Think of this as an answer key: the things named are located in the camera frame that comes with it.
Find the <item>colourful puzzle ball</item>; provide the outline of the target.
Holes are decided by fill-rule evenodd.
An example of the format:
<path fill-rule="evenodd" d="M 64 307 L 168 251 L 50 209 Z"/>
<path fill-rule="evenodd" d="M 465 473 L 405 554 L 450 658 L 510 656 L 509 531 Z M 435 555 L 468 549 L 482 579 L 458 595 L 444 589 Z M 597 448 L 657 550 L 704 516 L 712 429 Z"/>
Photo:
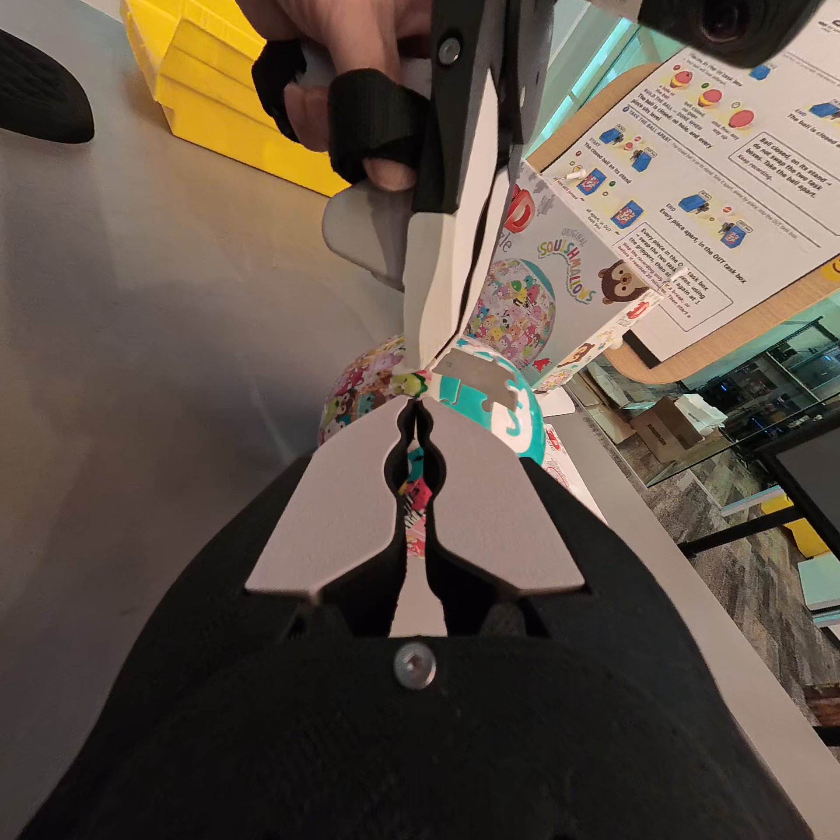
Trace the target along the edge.
<path fill-rule="evenodd" d="M 335 382 L 325 403 L 318 444 L 402 396 L 391 392 L 390 380 L 405 354 L 399 334 L 361 354 Z M 491 432 L 516 456 L 543 466 L 543 412 L 531 386 L 500 352 L 470 336 L 452 347 L 453 360 L 442 361 L 432 374 L 429 396 Z"/>

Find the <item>white box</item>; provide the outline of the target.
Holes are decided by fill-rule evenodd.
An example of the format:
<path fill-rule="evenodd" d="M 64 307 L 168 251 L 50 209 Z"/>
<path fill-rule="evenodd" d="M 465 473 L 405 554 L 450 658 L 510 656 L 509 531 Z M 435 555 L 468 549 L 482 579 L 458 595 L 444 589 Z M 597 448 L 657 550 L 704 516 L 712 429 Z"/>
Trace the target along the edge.
<path fill-rule="evenodd" d="M 711 435 L 714 431 L 724 427 L 728 421 L 728 416 L 725 413 L 695 393 L 684 394 L 676 399 L 675 408 L 702 437 Z"/>

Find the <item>pale teal board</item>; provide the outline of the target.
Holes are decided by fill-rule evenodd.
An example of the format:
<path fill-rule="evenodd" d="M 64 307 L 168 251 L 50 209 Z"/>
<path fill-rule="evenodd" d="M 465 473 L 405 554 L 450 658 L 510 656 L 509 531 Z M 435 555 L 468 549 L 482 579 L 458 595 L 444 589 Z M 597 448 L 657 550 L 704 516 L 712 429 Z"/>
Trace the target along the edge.
<path fill-rule="evenodd" d="M 839 559 L 823 553 L 797 565 L 805 606 L 818 628 L 839 625 Z"/>

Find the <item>wooden board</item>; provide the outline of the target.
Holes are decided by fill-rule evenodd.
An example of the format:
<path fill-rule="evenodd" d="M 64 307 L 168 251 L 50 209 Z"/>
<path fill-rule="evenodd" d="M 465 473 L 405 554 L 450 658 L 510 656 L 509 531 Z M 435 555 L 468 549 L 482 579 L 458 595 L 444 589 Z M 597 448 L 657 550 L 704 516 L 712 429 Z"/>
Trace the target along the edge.
<path fill-rule="evenodd" d="M 528 162 L 531 167 L 538 172 L 549 168 L 585 131 L 659 68 L 660 65 L 655 62 L 648 63 L 630 69 L 611 81 L 530 154 Z M 683 381 L 837 292 L 839 284 L 823 279 L 820 268 L 654 369 L 642 364 L 626 344 L 615 350 L 606 350 L 604 356 L 620 373 L 636 382 L 668 384 Z"/>

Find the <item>yellow plastic bin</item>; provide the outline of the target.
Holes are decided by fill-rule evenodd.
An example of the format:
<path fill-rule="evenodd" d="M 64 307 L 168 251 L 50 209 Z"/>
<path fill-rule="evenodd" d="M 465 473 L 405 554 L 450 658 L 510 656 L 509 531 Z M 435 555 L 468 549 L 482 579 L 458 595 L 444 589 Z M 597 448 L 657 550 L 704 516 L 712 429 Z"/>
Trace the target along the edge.
<path fill-rule="evenodd" d="M 175 137 L 324 196 L 349 186 L 262 108 L 251 68 L 266 41 L 236 2 L 121 1 L 120 14 Z"/>

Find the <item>colourful puzzle box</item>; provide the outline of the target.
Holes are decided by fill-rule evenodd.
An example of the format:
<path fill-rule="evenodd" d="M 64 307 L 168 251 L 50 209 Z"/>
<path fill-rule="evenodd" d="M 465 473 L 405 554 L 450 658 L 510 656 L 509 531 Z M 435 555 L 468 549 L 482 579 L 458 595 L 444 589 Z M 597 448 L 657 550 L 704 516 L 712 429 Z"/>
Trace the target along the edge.
<path fill-rule="evenodd" d="M 466 333 L 550 392 L 621 340 L 665 298 L 521 161 Z"/>

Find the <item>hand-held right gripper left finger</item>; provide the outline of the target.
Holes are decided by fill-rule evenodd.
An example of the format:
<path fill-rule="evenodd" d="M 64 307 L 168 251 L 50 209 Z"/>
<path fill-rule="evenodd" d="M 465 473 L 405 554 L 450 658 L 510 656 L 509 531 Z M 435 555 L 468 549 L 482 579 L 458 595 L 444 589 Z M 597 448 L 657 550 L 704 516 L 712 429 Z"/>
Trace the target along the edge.
<path fill-rule="evenodd" d="M 358 581 L 400 593 L 406 535 L 396 474 L 406 466 L 412 399 L 393 399 L 355 421 L 311 457 L 245 588 L 311 604 L 332 585 Z"/>

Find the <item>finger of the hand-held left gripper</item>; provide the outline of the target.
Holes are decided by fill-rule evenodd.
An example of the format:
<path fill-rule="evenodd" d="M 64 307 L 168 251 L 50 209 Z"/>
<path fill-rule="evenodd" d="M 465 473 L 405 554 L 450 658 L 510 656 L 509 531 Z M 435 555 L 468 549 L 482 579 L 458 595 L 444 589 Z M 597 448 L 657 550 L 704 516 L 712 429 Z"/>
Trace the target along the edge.
<path fill-rule="evenodd" d="M 415 213 L 407 227 L 404 370 L 429 370 L 463 328 L 462 298 L 471 294 L 476 241 L 479 257 L 490 256 L 478 227 L 485 211 L 499 207 L 498 146 L 498 95 L 488 71 L 458 208 Z"/>
<path fill-rule="evenodd" d="M 436 352 L 437 360 L 445 355 L 467 328 L 496 251 L 499 231 L 507 214 L 510 191 L 509 169 L 501 168 L 478 216 L 472 238 L 460 234 L 456 239 L 454 266 L 449 283 L 453 316 L 451 325 L 444 328 L 444 341 L 441 349 Z"/>

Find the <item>brown cardboard box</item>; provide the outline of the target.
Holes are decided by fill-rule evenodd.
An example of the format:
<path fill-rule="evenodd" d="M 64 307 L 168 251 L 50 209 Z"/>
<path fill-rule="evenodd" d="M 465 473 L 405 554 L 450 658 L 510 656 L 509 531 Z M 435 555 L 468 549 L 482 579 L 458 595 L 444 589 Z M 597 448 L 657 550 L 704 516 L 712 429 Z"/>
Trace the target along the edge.
<path fill-rule="evenodd" d="M 631 418 L 629 425 L 662 465 L 682 459 L 705 440 L 669 396 Z"/>

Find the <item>person's left hand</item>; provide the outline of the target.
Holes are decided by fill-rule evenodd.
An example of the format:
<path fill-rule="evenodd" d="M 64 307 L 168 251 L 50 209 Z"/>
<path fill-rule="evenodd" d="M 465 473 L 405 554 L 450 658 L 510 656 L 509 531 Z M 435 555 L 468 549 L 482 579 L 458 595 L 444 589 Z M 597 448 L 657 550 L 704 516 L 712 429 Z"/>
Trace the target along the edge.
<path fill-rule="evenodd" d="M 401 84 L 401 42 L 423 52 L 432 23 L 431 1 L 238 1 L 266 41 L 309 40 L 325 48 L 338 74 L 374 69 Z M 284 90 L 287 116 L 297 139 L 310 151 L 330 146 L 328 91 Z"/>

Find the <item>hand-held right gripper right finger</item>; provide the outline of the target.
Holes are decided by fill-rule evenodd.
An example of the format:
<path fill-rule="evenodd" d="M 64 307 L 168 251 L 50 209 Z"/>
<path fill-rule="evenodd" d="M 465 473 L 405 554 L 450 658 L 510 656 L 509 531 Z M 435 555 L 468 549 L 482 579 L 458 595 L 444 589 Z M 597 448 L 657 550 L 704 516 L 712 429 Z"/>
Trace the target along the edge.
<path fill-rule="evenodd" d="M 520 458 L 436 401 L 418 403 L 426 577 L 442 603 L 555 595 L 585 585 Z"/>

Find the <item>black clip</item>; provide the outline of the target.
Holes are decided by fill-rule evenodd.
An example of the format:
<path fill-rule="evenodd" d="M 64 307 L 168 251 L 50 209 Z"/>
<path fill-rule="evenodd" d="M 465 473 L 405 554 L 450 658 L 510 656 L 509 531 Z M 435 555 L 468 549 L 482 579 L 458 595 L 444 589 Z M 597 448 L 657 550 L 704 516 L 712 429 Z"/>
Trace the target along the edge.
<path fill-rule="evenodd" d="M 660 360 L 659 357 L 657 357 L 657 355 L 653 353 L 641 339 L 638 338 L 635 331 L 627 331 L 623 336 L 623 341 L 648 369 L 654 369 L 662 364 L 662 360 Z"/>

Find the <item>black metal shelf rack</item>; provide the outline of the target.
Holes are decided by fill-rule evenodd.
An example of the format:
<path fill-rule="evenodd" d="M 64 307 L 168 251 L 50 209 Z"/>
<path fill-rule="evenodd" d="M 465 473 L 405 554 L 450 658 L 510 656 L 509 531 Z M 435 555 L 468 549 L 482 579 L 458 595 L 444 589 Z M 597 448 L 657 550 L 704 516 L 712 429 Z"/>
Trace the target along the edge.
<path fill-rule="evenodd" d="M 757 445 L 784 435 L 838 405 L 838 317 L 798 322 L 781 340 L 721 367 L 683 385 L 725 414 L 724 437 Z"/>

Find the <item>printed instruction sheet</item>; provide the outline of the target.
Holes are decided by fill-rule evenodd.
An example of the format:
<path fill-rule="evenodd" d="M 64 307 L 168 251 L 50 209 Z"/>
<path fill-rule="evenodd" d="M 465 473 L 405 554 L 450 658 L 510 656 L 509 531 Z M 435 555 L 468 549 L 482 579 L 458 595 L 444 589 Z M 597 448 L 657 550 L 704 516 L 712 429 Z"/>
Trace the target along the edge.
<path fill-rule="evenodd" d="M 681 269 L 633 331 L 655 364 L 839 250 L 839 3 L 746 69 L 690 47 L 544 170 L 649 285 Z"/>

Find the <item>yellow floor object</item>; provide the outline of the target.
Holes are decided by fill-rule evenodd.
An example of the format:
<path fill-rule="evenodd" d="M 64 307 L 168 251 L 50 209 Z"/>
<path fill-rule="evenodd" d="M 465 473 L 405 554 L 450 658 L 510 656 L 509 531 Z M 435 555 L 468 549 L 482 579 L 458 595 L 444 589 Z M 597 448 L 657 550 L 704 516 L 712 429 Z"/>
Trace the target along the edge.
<path fill-rule="evenodd" d="M 770 515 L 775 512 L 786 510 L 793 507 L 792 500 L 784 495 L 766 500 L 760 504 L 762 513 Z M 800 551 L 802 556 L 807 559 L 813 559 L 826 553 L 832 553 L 826 542 L 817 534 L 813 526 L 806 519 L 799 519 L 791 521 L 783 525 L 784 529 L 790 533 L 796 548 Z"/>

